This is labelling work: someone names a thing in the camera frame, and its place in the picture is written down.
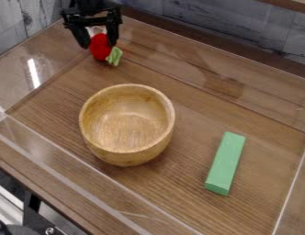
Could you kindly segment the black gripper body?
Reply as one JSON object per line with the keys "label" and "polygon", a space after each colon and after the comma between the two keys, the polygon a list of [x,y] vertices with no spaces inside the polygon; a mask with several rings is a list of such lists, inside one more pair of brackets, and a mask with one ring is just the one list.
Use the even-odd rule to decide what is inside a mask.
{"label": "black gripper body", "polygon": [[122,23],[122,5],[114,0],[70,0],[69,7],[61,11],[65,27],[71,25],[90,27],[119,25]]}

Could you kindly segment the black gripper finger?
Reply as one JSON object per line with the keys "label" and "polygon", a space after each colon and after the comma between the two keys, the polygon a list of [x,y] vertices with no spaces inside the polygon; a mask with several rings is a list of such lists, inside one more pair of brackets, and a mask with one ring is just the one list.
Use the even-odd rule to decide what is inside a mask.
{"label": "black gripper finger", "polygon": [[87,49],[89,45],[90,45],[90,41],[91,41],[87,29],[85,27],[77,26],[77,25],[70,25],[69,29],[70,29],[73,36],[77,39],[81,47],[83,49]]}
{"label": "black gripper finger", "polygon": [[110,45],[114,46],[119,39],[119,23],[110,22],[106,25],[106,29],[107,29],[107,39],[109,39]]}

